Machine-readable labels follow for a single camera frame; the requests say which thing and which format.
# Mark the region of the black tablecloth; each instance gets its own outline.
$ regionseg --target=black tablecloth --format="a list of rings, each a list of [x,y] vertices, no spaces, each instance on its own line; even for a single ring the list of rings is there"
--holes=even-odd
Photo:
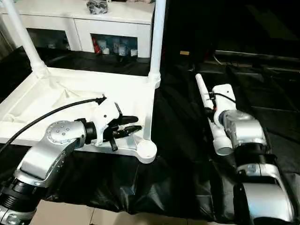
[[[112,56],[86,52],[38,51],[50,67],[130,75],[147,75],[149,71],[148,64],[129,59],[120,62]],[[3,60],[0,71],[3,100],[30,74],[22,49]],[[188,72],[184,62],[163,63],[161,72],[153,109],[154,162],[144,165],[134,157],[74,151],[48,191],[47,200],[132,214],[234,221],[234,159],[214,153],[195,73]],[[230,83],[237,107],[254,114],[267,129],[273,153],[299,202],[299,74],[205,65],[201,73],[209,87]],[[27,150],[25,146],[9,146],[8,154],[1,157],[0,180],[11,176]]]

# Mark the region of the cabinet drawer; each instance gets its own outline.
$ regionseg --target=cabinet drawer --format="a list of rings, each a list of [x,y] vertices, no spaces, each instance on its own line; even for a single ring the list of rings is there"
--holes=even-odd
[[[9,16],[7,14],[3,14],[1,17],[7,31],[15,43],[15,46],[22,46],[21,39],[14,29]],[[74,19],[51,16],[21,15],[21,20],[26,28],[64,31],[70,45],[70,49],[74,51],[81,50]]]
[[[149,58],[151,47],[151,25],[75,19],[82,50],[94,52],[91,34],[137,38],[138,57]]]

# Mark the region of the black cable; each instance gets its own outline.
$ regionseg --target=black cable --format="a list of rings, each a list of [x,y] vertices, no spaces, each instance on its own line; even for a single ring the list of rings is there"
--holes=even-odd
[[[2,151],[8,146],[10,145],[21,133],[23,133],[25,130],[27,130],[28,128],[32,127],[33,125],[35,125],[36,123],[40,122],[41,120],[45,119],[48,116],[51,116],[52,114],[55,114],[61,110],[70,108],[72,106],[75,105],[81,105],[84,103],[88,103],[88,102],[97,102],[98,105],[101,104],[104,100],[106,99],[106,97],[102,97],[102,98],[93,98],[93,99],[87,99],[87,100],[83,100],[83,101],[79,101],[79,102],[74,102],[68,105],[64,105],[62,107],[59,107],[57,109],[54,109],[51,112],[46,113],[45,115],[37,118],[36,120],[32,121],[31,123],[27,124],[26,126],[24,126],[21,130],[19,130],[14,136],[12,136],[6,143],[5,145],[0,149],[0,154],[2,153]]]
[[[213,92],[213,95],[219,95],[219,96],[222,96],[222,97],[227,98],[228,100],[232,101],[233,103],[235,103],[235,100],[233,100],[232,98],[230,98],[230,97],[228,97],[228,96],[226,96],[226,95],[223,95],[223,94],[221,94],[221,93],[215,93],[215,92]]]

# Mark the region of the red bottle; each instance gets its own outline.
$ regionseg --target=red bottle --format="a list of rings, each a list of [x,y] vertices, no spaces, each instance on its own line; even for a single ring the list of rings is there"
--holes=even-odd
[[[97,44],[97,41],[94,37],[92,37],[92,40],[93,40],[93,45],[94,45],[94,50],[95,50],[95,53],[96,54],[100,54],[101,53],[101,50],[99,48],[99,45]]]

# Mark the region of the white pipe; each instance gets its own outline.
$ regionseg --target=white pipe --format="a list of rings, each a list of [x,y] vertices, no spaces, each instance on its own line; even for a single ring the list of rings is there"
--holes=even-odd
[[[38,55],[38,52],[34,47],[28,31],[23,26],[20,14],[16,10],[14,2],[12,0],[3,0],[3,4],[8,12],[8,16],[10,17],[11,22],[13,23],[17,33],[22,40],[23,47],[30,60],[32,71],[47,73],[47,67]]]
[[[160,85],[160,58],[163,43],[164,23],[165,23],[165,2],[166,0],[157,0],[155,5],[155,18],[153,28],[151,66],[149,80],[155,82],[155,87]]]

